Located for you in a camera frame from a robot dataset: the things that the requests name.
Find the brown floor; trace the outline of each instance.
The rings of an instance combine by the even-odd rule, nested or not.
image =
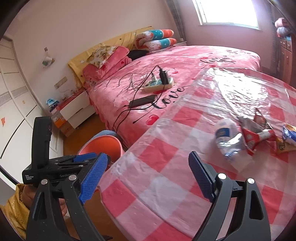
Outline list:
[[[105,124],[101,122],[99,116],[92,115],[73,134],[68,138],[64,138],[64,155],[77,154],[87,141],[104,129]],[[84,207],[93,224],[102,235],[112,236],[113,241],[128,241],[106,213],[101,204],[99,192],[94,193],[91,200],[86,201]],[[66,219],[66,225],[70,235],[79,239],[70,218]]]

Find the orange bucket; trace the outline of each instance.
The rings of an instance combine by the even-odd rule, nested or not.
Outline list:
[[[110,135],[96,137],[90,140],[78,152],[78,155],[94,152],[97,155],[100,152],[107,154],[111,158],[111,162],[116,162],[124,153],[120,141]]]

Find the power strip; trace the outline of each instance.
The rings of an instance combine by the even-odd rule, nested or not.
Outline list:
[[[154,92],[154,91],[159,91],[159,90],[168,90],[171,89],[174,86],[174,80],[173,78],[169,78],[168,79],[168,84],[167,85],[163,85],[161,82],[161,79],[158,80],[152,80],[149,81],[145,86],[143,91],[144,92]]]

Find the headboard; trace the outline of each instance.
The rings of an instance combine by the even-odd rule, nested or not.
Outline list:
[[[124,47],[128,48],[129,50],[133,50],[135,48],[134,44],[133,44],[135,37],[142,32],[145,32],[147,30],[152,30],[152,29],[153,29],[153,27],[149,26],[146,28],[137,29],[135,31],[128,32],[126,34],[119,35],[115,38],[104,41],[103,43],[99,43],[99,44],[93,46],[92,48],[88,49],[87,51],[84,51],[83,53],[72,58],[68,62],[68,65],[74,72],[76,86],[81,87],[83,85],[85,79],[82,75],[82,70],[87,65],[86,60],[102,44],[109,45],[109,46],[124,46]]]

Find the smartphone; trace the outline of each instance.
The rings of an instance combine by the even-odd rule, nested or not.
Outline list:
[[[143,97],[140,99],[132,100],[132,101],[130,101],[128,107],[133,108],[133,107],[153,103],[155,101],[156,96],[157,95],[149,95],[149,96],[146,96],[146,97]]]

